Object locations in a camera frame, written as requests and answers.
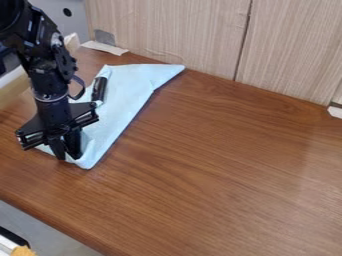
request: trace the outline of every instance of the floor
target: floor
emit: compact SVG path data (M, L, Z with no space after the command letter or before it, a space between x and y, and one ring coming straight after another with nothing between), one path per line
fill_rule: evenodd
M0 226L29 241L38 256L102 255L3 201Z

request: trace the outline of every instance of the white paper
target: white paper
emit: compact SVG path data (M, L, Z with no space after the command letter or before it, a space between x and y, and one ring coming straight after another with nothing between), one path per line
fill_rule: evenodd
M126 49L121 49L119 47L111 46L108 44L102 44L102 43L95 42L95 41L86 42L82 44L82 46L89 48L89 49L93 49L93 50L108 52L117 56L121 56L122 54L129 52Z

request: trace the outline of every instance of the cabinet door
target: cabinet door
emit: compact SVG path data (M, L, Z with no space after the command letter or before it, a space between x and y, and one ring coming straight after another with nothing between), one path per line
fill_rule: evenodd
M341 79L341 0L253 0L238 81L327 105Z

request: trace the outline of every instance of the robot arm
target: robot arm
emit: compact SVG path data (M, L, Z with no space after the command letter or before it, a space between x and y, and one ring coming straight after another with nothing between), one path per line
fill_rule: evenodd
M27 0L1 0L0 41L17 52L37 105L37 115L16 132L22 147L45 144L58 159L64 160L65 153L80 158L81 129L98 121L96 104L69 103L68 84L75 78L76 59L66 50L56 24ZM82 86L73 99L83 95Z

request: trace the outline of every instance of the wood grain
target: wood grain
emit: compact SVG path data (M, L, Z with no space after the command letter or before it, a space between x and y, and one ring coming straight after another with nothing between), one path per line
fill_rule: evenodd
M81 48L104 63L156 63ZM186 70L158 90L92 171L13 132L0 111L0 199L105 255L342 255L342 120L324 107Z
M87 0L91 31L133 53L233 78L250 0Z
M238 81L327 105L342 79L340 0L254 0Z

